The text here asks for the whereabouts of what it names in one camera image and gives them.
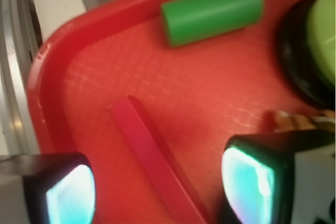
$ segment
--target green foam block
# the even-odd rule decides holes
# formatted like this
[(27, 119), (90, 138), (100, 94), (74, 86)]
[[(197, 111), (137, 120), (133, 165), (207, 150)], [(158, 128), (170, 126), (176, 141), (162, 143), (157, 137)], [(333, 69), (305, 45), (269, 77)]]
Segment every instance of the green foam block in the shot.
[(162, 4), (164, 30), (171, 47), (254, 24), (264, 0), (174, 0)]

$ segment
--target black round object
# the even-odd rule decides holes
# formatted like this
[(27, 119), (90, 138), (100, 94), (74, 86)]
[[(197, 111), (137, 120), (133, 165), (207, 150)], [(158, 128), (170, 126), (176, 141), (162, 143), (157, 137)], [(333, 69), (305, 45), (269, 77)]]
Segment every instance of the black round object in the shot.
[(307, 45), (306, 24), (316, 0), (301, 0), (280, 23), (276, 47), (281, 68), (291, 86), (306, 101), (319, 108), (335, 109), (335, 89), (325, 81)]

